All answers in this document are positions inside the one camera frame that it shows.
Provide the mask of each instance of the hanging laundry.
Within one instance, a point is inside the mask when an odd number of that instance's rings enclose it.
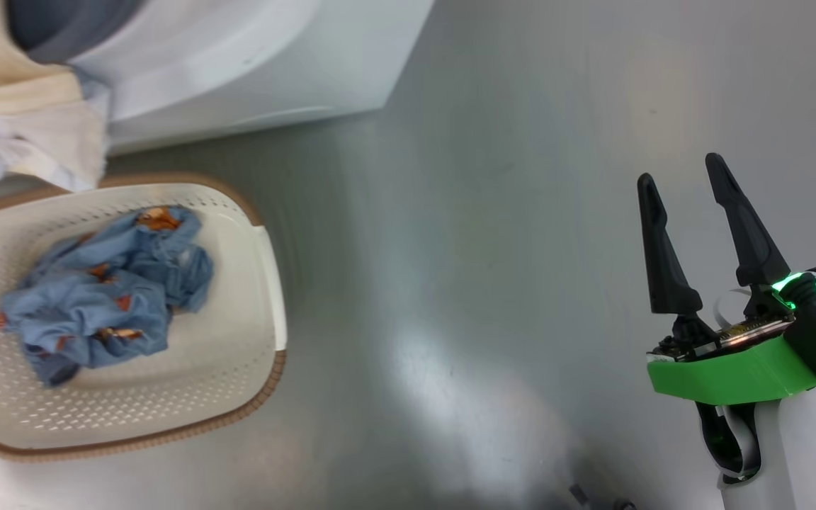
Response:
[[[96,188],[108,149],[109,89],[11,41],[0,0],[0,180],[35,175],[69,191]]]
[[[58,242],[2,297],[0,327],[46,385],[163,351],[172,312],[199,310],[213,278],[198,230],[191,210],[155,207]]]

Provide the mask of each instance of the white cloth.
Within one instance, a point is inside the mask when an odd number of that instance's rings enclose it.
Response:
[[[36,175],[71,191],[95,188],[108,149],[109,90],[13,45],[0,0],[0,180]]]

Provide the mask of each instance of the white washing machine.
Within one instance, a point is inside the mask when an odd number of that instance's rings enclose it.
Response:
[[[432,4],[146,0],[70,64],[110,85],[133,152],[379,108]]]

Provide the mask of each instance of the washing machine drum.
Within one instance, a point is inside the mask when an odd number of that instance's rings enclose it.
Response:
[[[7,0],[14,42],[36,62],[61,64],[102,43],[146,0]]]

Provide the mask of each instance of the washing machine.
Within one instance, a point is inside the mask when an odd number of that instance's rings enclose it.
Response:
[[[379,108],[433,0],[34,3],[10,3],[13,38],[111,87],[125,154]]]

